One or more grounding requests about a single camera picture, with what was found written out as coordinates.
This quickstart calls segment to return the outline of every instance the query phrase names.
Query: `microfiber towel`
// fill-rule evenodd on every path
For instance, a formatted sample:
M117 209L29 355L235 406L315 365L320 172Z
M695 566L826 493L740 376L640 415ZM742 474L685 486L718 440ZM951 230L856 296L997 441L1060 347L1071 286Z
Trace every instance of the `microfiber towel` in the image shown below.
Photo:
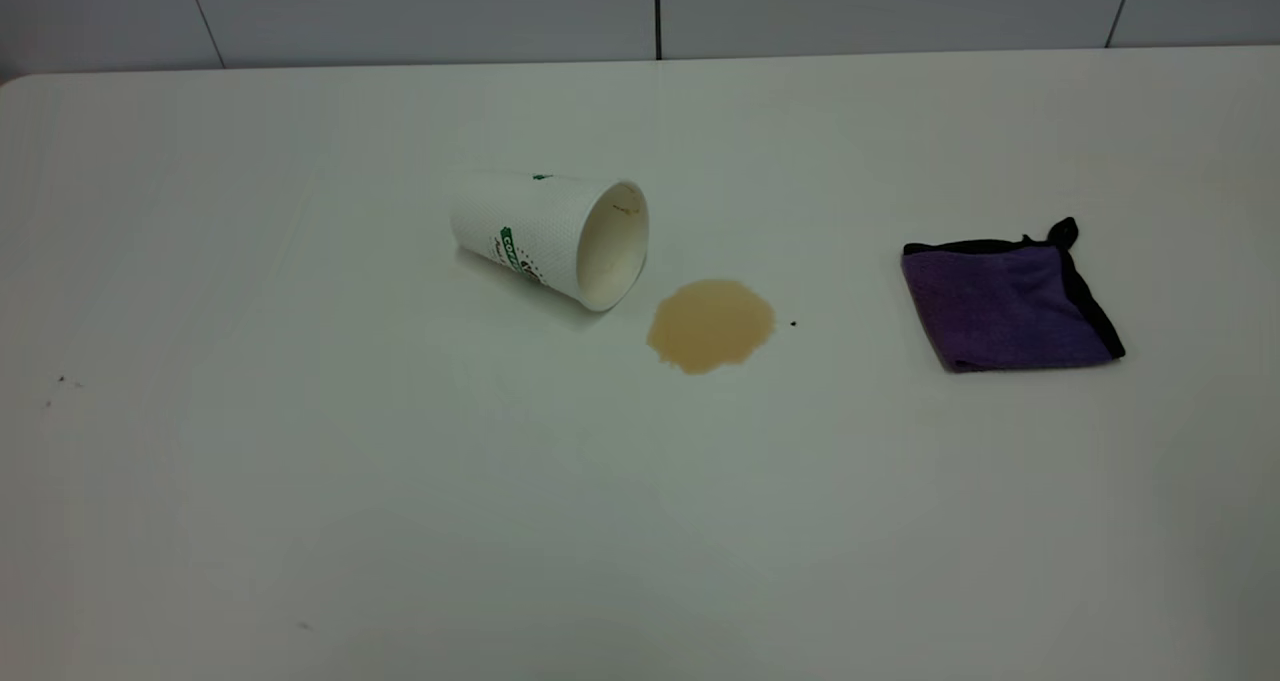
M915 310L951 371L1093 366L1124 356L1071 262L1076 236L1068 218L1043 242L1024 236L902 248Z

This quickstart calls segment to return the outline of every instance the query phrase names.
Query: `white paper cup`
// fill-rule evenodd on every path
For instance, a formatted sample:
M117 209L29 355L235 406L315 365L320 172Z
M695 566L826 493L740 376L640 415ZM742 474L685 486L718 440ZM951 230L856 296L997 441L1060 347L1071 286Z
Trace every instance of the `white paper cup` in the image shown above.
M607 311L649 250L649 206L631 180L475 172L452 184L449 225L467 251Z

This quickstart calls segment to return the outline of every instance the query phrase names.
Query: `coffee spill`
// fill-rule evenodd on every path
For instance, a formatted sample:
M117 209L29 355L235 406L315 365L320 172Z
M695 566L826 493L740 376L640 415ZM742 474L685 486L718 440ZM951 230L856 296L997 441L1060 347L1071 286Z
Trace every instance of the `coffee spill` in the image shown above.
M773 334L773 307L737 282L681 285L658 303L649 346L685 374L741 364Z

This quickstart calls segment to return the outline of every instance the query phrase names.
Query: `purple cloth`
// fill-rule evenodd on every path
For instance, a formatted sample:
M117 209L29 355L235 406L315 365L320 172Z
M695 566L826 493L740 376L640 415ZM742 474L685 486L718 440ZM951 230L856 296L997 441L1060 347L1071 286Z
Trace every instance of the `purple cloth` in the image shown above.
M1091 366L1124 356L1066 252L1075 234L1068 219L1050 242L905 248L908 288L950 370Z

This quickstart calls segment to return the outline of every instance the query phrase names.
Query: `table surface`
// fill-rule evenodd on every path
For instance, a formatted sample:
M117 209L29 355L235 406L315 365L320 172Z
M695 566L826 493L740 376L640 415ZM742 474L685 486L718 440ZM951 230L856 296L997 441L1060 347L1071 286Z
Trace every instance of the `table surface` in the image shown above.
M1280 47L36 76L0 90L0 676L1274 678ZM605 315L443 172L625 175ZM1129 348L943 373L905 242ZM730 276L780 326L645 346Z

